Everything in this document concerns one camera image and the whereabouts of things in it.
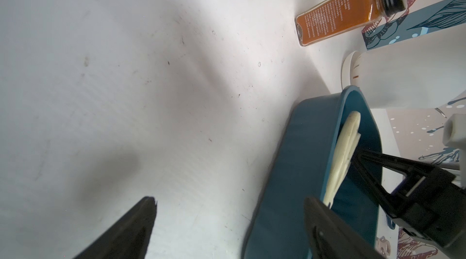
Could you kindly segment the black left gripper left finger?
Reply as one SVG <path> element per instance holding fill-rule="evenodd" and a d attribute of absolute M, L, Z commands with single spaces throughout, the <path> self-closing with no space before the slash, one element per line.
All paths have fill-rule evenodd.
<path fill-rule="evenodd" d="M 155 198 L 143 197 L 76 258 L 145 258 L 156 216 L 157 202 Z"/>

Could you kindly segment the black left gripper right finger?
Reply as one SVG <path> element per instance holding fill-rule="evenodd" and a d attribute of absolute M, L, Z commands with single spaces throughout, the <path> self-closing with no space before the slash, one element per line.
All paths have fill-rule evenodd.
<path fill-rule="evenodd" d="M 314 259 L 381 259 L 382 255 L 319 199 L 307 197 L 304 222 Z"/>

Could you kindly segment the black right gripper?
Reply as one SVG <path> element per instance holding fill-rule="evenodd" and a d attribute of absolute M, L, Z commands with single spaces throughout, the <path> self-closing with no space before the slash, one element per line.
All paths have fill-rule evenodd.
<path fill-rule="evenodd" d="M 450 259 L 466 257 L 466 191 L 454 174 L 368 149 L 357 149 L 351 162 L 375 202 L 410 236 Z"/>

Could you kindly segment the teal storage box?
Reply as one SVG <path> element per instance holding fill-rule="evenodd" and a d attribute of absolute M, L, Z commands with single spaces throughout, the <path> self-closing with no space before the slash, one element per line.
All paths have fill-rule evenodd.
<path fill-rule="evenodd" d="M 358 146 L 382 152 L 379 130 L 359 88 L 349 86 L 294 108 L 255 210 L 243 258 L 311 258 L 305 198 L 324 197 L 339 132 L 354 111 L 361 115 Z"/>

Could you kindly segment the cream handled scissors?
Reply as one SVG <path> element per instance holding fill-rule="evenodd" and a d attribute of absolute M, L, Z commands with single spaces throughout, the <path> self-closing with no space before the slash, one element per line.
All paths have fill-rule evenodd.
<path fill-rule="evenodd" d="M 359 133 L 360 120 L 360 112 L 352 111 L 346 119 L 337 138 L 325 196 L 323 199 L 324 205 L 329 208 L 332 208 L 333 206 L 337 191 L 347 176 L 351 159 L 359 144 L 359 140 L 361 138 L 361 134 Z"/>

